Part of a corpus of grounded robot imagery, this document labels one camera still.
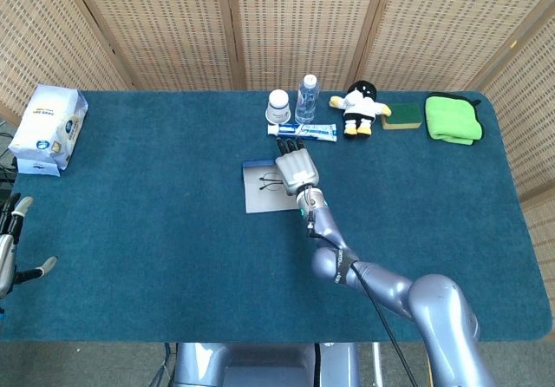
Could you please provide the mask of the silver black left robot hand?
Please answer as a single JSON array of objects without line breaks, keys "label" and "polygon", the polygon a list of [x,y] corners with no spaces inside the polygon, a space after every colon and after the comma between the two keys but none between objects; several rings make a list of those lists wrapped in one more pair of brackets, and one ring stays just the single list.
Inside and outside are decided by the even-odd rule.
[{"label": "silver black left robot hand", "polygon": [[1,205],[1,299],[11,293],[14,285],[49,274],[58,260],[56,256],[51,256],[41,266],[23,271],[16,269],[17,246],[32,203],[32,197],[22,198],[20,193],[14,193]]}]

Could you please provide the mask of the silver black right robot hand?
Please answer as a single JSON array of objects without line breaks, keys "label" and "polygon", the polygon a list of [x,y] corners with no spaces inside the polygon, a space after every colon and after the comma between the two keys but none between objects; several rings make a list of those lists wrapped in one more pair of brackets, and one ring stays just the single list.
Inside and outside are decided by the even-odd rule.
[{"label": "silver black right robot hand", "polygon": [[300,137],[295,140],[278,137],[276,143],[280,155],[275,163],[285,192],[297,195],[308,186],[316,187],[320,181],[319,173],[303,140]]}]

